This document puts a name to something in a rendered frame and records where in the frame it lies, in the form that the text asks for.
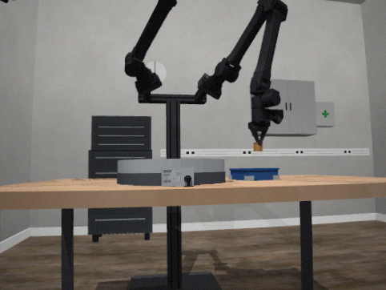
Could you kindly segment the blue open tray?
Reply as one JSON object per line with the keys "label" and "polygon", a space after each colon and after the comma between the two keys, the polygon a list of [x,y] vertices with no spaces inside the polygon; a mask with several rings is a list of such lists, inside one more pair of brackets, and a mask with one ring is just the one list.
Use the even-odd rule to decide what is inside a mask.
{"label": "blue open tray", "polygon": [[232,179],[244,180],[244,176],[254,176],[254,180],[273,180],[279,168],[229,168]]}

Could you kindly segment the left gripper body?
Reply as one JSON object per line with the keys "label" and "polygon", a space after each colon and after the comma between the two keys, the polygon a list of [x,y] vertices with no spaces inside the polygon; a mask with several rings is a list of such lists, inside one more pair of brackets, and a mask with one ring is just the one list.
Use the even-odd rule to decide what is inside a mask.
{"label": "left gripper body", "polygon": [[248,129],[252,127],[270,127],[271,126],[270,119],[261,119],[261,108],[264,108],[264,107],[254,108],[253,110],[251,110],[252,121],[248,123]]}

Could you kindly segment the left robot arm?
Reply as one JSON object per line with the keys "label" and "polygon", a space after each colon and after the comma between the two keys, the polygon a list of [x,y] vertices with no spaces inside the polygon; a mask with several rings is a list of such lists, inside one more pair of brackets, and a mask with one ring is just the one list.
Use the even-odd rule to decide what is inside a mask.
{"label": "left robot arm", "polygon": [[[283,110],[266,108],[280,104],[279,92],[273,88],[270,89],[271,65],[275,53],[279,27],[281,22],[284,22],[287,18],[288,8],[287,5],[280,0],[259,0],[257,3],[259,5],[251,21],[236,43],[233,51],[227,58],[223,58],[223,60],[217,64],[215,73],[212,76],[209,76],[209,78],[204,76],[202,78],[202,86],[215,95],[220,96],[222,94],[221,87],[223,82],[228,81],[231,83],[239,77],[239,71],[241,69],[239,64],[267,19],[258,63],[253,78],[251,78],[250,94],[255,95],[255,97],[251,98],[251,109],[264,107],[261,108],[261,119],[270,119],[274,123],[280,124],[283,120]],[[232,66],[229,66],[230,64]]]}

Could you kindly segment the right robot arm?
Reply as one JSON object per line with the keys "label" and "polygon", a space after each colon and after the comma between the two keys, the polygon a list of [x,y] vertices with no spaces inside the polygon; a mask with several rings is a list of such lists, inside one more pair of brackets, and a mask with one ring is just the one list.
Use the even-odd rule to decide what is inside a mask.
{"label": "right robot arm", "polygon": [[142,92],[160,83],[157,74],[155,72],[151,73],[143,60],[166,16],[176,4],[176,0],[158,1],[135,47],[125,57],[125,73],[131,77],[137,76],[139,84],[135,81],[135,85],[138,92]]}

